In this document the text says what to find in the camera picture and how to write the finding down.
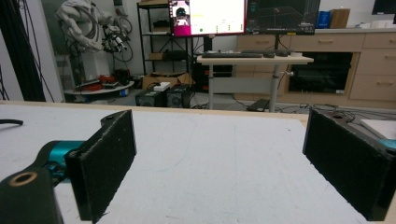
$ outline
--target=blue container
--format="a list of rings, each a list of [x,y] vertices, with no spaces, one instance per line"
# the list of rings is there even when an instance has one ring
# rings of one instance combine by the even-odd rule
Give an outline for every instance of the blue container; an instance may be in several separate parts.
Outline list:
[[[320,11],[318,14],[317,29],[329,28],[330,16],[330,11]]]

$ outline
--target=black box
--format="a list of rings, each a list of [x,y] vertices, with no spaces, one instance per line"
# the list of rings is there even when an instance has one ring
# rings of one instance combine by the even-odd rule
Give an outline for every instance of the black box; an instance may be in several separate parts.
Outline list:
[[[168,107],[190,108],[191,91],[189,85],[176,85],[166,95]]]
[[[303,153],[367,220],[384,220],[396,190],[396,151],[347,123],[342,113],[311,109]]]
[[[166,107],[166,91],[155,91],[154,87],[139,92],[135,99],[138,106]]]

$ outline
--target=desk leg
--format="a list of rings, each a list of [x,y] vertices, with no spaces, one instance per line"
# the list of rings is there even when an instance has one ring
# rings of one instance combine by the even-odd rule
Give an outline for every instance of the desk leg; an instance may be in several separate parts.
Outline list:
[[[209,65],[209,109],[213,109],[213,64]]]
[[[279,64],[274,65],[274,74],[271,80],[270,112],[275,112],[277,85],[279,83]]]

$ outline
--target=dark monitor screen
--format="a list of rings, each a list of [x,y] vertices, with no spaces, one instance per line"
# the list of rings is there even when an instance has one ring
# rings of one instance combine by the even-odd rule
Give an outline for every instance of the dark monitor screen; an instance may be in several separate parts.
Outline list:
[[[313,35],[320,0],[247,0],[248,34]]]
[[[169,0],[172,35],[241,35],[246,0]]]
[[[396,14],[396,0],[375,0],[373,15]]]

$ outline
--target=standing desk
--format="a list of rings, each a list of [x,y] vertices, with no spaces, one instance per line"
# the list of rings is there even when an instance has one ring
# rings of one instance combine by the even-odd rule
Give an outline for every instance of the standing desk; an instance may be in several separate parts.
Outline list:
[[[238,86],[247,86],[248,92],[254,92],[254,86],[260,85],[258,92],[270,92],[269,110],[275,111],[277,84],[279,82],[279,66],[281,64],[306,64],[314,60],[306,57],[278,57],[275,58],[203,58],[198,56],[197,62],[209,65],[209,109],[213,109],[213,93],[245,92],[239,91]],[[274,73],[271,78],[244,78],[244,77],[213,77],[213,65],[221,64],[273,64]]]
[[[0,119],[24,121],[0,126],[0,179],[125,109],[137,154],[99,224],[367,223],[303,154],[307,115],[0,101]],[[55,195],[65,224],[90,223],[70,184]],[[395,223],[395,205],[384,223]]]

